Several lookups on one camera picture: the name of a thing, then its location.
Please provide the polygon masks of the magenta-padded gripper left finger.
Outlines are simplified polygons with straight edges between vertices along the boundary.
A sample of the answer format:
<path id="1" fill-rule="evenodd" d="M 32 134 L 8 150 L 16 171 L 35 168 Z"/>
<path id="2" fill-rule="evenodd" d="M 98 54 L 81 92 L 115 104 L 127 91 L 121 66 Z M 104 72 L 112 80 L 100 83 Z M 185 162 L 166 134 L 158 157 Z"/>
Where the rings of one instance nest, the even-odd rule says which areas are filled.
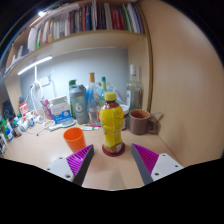
<path id="1" fill-rule="evenodd" d="M 45 170 L 78 186 L 83 184 L 88 167 L 94 156 L 94 146 L 89 145 L 67 158 L 58 157 Z"/>

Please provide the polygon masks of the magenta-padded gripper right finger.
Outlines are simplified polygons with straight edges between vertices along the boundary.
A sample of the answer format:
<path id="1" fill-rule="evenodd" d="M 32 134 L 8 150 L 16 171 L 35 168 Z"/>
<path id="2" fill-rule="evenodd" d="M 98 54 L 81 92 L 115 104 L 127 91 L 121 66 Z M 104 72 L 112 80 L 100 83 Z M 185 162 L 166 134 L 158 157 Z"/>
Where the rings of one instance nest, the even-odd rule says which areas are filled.
<path id="1" fill-rule="evenodd" d="M 137 144 L 132 144 L 131 153 L 145 185 L 183 169 L 167 153 L 156 154 Z"/>

